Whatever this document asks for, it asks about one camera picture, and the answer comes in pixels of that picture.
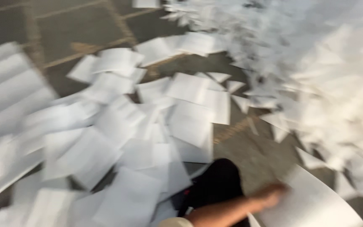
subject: forearm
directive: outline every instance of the forearm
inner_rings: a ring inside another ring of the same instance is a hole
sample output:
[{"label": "forearm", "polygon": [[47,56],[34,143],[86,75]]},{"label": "forearm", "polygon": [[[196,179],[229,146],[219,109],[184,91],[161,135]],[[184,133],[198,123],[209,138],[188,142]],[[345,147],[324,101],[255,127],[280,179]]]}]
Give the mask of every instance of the forearm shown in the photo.
[{"label": "forearm", "polygon": [[242,196],[201,207],[185,218],[194,227],[229,227],[247,217],[247,213],[258,210],[261,210],[261,207],[256,199]]}]

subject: hand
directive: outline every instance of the hand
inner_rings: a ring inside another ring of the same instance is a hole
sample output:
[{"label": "hand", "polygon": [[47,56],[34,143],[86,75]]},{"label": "hand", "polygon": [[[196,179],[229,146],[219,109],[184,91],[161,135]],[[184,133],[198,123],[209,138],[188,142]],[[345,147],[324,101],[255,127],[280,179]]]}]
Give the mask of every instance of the hand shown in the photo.
[{"label": "hand", "polygon": [[273,207],[278,204],[282,195],[288,191],[288,187],[283,183],[270,184],[257,192],[250,199],[259,203],[259,211],[264,208]]}]

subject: person's leg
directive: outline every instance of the person's leg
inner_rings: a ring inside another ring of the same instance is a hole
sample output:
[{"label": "person's leg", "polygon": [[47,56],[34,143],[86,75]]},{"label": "person's leg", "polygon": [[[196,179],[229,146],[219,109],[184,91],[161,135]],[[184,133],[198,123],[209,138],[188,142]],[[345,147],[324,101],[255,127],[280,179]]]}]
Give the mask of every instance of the person's leg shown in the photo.
[{"label": "person's leg", "polygon": [[[218,159],[199,177],[193,180],[188,195],[179,210],[179,216],[184,216],[189,207],[199,208],[242,196],[239,169],[229,159]],[[248,219],[235,226],[249,226]]]}]

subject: floor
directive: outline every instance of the floor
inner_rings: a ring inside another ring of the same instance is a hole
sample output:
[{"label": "floor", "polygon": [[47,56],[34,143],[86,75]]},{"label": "floor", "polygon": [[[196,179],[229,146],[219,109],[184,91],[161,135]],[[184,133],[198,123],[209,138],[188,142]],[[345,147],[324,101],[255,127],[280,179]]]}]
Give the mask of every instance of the floor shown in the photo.
[{"label": "floor", "polygon": [[[162,9],[135,9],[132,0],[0,0],[0,44],[18,42],[61,96],[78,92],[88,85],[65,77],[87,53],[102,49],[132,47],[158,36],[183,34],[187,28],[160,19]],[[231,80],[246,82],[242,71],[229,65],[225,53],[208,58],[180,55],[148,67],[142,82],[175,72],[194,74],[198,71],[223,72]],[[241,88],[237,95],[247,90]],[[268,123],[258,116],[267,110],[251,108],[244,115],[231,102],[231,124],[214,126],[214,156],[235,162],[242,175],[246,193],[262,184],[283,177],[295,164],[300,164],[294,146],[300,146],[290,135],[280,144],[272,139]],[[248,122],[252,118],[259,135]],[[200,167],[186,166],[190,171]],[[313,170],[317,177],[332,187],[334,180],[326,169]]]}]

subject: person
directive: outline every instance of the person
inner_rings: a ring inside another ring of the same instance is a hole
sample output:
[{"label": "person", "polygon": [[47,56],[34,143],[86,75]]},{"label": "person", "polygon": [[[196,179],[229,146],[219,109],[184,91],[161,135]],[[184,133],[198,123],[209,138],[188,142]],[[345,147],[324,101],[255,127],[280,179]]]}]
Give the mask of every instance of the person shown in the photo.
[{"label": "person", "polygon": [[214,161],[193,183],[184,191],[178,217],[166,219],[158,227],[249,227],[247,213],[276,205],[288,189],[277,182],[244,196],[239,169],[225,158]]}]

